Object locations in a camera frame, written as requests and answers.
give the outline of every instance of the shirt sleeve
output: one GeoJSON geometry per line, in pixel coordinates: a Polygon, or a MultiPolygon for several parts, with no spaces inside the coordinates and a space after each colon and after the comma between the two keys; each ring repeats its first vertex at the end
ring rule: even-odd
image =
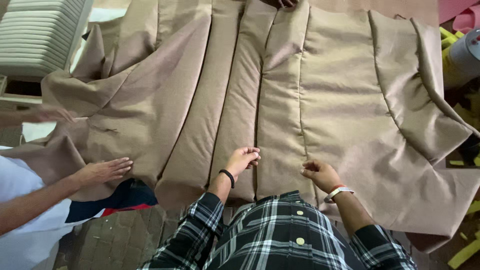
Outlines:
{"type": "Polygon", "coordinates": [[[213,193],[204,193],[190,205],[173,236],[139,270],[201,269],[214,237],[223,233],[222,212],[220,199],[213,193]]]}
{"type": "Polygon", "coordinates": [[[417,269],[403,246],[380,225],[357,230],[350,245],[367,269],[417,269]]]}

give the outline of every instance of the white shirt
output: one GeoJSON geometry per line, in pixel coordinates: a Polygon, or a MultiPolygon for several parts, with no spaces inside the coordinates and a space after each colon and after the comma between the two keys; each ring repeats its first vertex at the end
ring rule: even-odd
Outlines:
{"type": "MultiPolygon", "coordinates": [[[[42,179],[25,162],[0,156],[0,203],[44,186],[42,179]]],[[[62,236],[71,232],[75,225],[87,221],[65,223],[71,202],[65,199],[27,224],[0,236],[0,269],[29,270],[48,258],[62,236]]]]}

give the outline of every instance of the upholstery fabric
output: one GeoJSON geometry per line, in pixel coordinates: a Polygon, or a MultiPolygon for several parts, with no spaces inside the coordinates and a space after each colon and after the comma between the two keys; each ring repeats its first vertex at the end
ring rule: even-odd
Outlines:
{"type": "MultiPolygon", "coordinates": [[[[440,161],[480,134],[443,100],[436,27],[306,0],[279,10],[259,0],[191,3],[134,1],[111,51],[106,26],[94,26],[75,71],[42,81],[44,101],[75,111],[78,122],[0,154],[56,147],[70,153],[72,172],[128,156],[126,177],[172,208],[196,200],[232,150],[255,145],[261,162],[239,177],[230,204],[299,190],[339,220],[299,173],[315,158],[332,164],[383,227],[453,235],[480,175],[440,161]]],[[[39,170],[46,182],[61,177],[39,170]]],[[[120,182],[74,199],[108,197],[120,182]]]]}

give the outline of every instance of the person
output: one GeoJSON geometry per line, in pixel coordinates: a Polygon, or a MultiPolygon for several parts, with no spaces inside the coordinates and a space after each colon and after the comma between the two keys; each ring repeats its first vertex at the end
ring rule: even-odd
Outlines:
{"type": "MultiPolygon", "coordinates": [[[[58,120],[75,121],[65,109],[53,107],[0,113],[0,127],[58,120]]],[[[83,187],[124,177],[132,164],[129,158],[89,163],[45,186],[25,162],[0,156],[0,269],[31,269],[48,258],[54,244],[75,225],[103,213],[97,209],[83,215],[85,220],[75,219],[71,206],[84,203],[68,197],[83,187]],[[68,218],[75,222],[66,222],[68,218]]]]}
{"type": "MultiPolygon", "coordinates": [[[[240,208],[229,226],[223,225],[230,189],[244,169],[258,164],[259,153],[255,147],[235,150],[207,192],[190,205],[173,236],[139,269],[417,269],[402,245],[348,191],[333,200],[350,244],[298,190],[240,208]]],[[[322,161],[303,163],[300,173],[328,194],[344,190],[336,171],[322,161]]]]}

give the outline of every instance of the wristwatch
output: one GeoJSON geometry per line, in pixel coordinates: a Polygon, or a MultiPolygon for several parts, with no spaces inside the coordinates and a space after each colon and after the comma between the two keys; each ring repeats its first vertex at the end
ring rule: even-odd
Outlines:
{"type": "Polygon", "coordinates": [[[353,190],[349,189],[348,187],[346,186],[341,186],[341,187],[338,187],[336,189],[334,189],[332,192],[330,192],[330,194],[327,195],[327,197],[325,197],[324,199],[324,202],[325,203],[335,203],[332,198],[333,196],[337,195],[338,193],[342,192],[342,191],[349,191],[351,192],[352,194],[354,193],[353,190]]]}

